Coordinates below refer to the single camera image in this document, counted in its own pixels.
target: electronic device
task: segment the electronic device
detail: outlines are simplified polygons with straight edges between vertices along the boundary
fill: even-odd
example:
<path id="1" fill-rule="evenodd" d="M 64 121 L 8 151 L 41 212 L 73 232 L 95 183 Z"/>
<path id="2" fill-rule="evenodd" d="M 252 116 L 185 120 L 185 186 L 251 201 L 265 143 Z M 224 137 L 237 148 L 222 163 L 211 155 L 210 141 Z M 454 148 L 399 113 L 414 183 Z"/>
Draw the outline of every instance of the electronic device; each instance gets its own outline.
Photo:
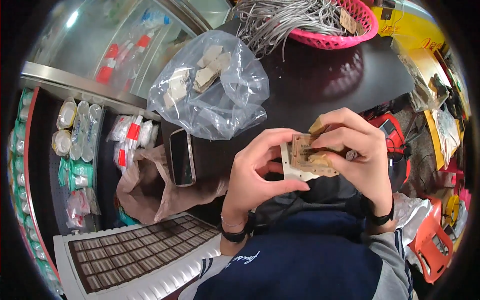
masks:
<path id="1" fill-rule="evenodd" d="M 387 138 L 395 130 L 395 126 L 390 120 L 386 120 L 379 128 L 384 132 L 385 138 Z"/>
<path id="2" fill-rule="evenodd" d="M 170 158 L 175 185 L 179 187 L 193 185 L 196 182 L 196 176 L 193 165 L 192 139 L 183 128 L 170 135 Z"/>

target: hand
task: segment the hand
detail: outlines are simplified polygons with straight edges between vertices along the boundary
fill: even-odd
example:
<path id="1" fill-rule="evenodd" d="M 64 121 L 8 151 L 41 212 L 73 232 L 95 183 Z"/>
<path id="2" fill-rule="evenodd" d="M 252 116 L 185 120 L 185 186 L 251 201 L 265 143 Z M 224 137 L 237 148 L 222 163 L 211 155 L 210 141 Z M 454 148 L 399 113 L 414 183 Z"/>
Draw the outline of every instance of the hand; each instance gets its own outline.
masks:
<path id="1" fill-rule="evenodd" d="M 312 147 L 344 145 L 356 150 L 359 157 L 352 161 L 332 152 L 326 154 L 333 168 L 373 202 L 376 216 L 389 214 L 392 187 L 384 133 L 347 108 L 323 114 L 320 120 L 323 126 L 330 127 L 312 143 Z"/>
<path id="2" fill-rule="evenodd" d="M 272 197 L 310 189 L 307 183 L 299 180 L 266 181 L 262 178 L 268 172 L 283 173 L 282 164 L 271 160 L 281 157 L 280 144 L 290 142 L 294 133 L 300 132 L 267 129 L 235 155 L 222 211 L 229 224 L 243 221 L 249 210 Z"/>

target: wire bundle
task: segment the wire bundle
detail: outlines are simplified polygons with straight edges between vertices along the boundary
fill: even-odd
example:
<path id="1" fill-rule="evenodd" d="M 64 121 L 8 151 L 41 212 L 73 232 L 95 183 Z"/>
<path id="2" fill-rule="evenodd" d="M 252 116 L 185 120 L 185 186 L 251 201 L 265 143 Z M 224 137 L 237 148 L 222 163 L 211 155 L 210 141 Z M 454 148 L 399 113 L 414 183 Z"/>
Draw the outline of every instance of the wire bundle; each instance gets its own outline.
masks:
<path id="1" fill-rule="evenodd" d="M 241 0 L 235 7 L 240 38 L 258 59 L 272 53 L 295 28 L 329 36 L 354 36 L 340 24 L 335 0 Z"/>

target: black table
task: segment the black table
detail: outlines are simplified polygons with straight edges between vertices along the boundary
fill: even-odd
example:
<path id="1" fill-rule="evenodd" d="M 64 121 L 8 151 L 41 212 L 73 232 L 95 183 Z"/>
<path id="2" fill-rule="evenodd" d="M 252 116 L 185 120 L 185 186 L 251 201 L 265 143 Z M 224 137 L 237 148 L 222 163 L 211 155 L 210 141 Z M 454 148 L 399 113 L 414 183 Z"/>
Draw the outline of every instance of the black table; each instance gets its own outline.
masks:
<path id="1" fill-rule="evenodd" d="M 236 34 L 239 24 L 235 19 L 218 30 Z M 264 129 L 307 132 L 320 114 L 342 107 L 360 113 L 411 92 L 413 80 L 390 41 L 377 35 L 355 47 L 321 50 L 288 39 L 285 62 L 281 47 L 260 61 L 270 81 L 270 97 L 262 104 L 267 120 L 229 141 L 192 137 L 197 181 L 228 174 L 235 154 Z M 180 127 L 163 119 L 161 127 L 169 153 L 170 134 Z"/>

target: brown paper bag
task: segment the brown paper bag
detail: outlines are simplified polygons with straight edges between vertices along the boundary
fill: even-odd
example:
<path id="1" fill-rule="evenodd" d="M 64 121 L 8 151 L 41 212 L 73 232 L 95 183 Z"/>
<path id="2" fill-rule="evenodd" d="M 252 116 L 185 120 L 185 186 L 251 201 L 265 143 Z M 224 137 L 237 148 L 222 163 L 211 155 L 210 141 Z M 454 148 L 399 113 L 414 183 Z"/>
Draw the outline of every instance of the brown paper bag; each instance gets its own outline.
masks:
<path id="1" fill-rule="evenodd" d="M 138 149 L 133 165 L 117 185 L 117 197 L 125 212 L 144 224 L 212 202 L 227 192 L 228 179 L 196 182 L 177 187 L 170 179 L 165 148 Z"/>

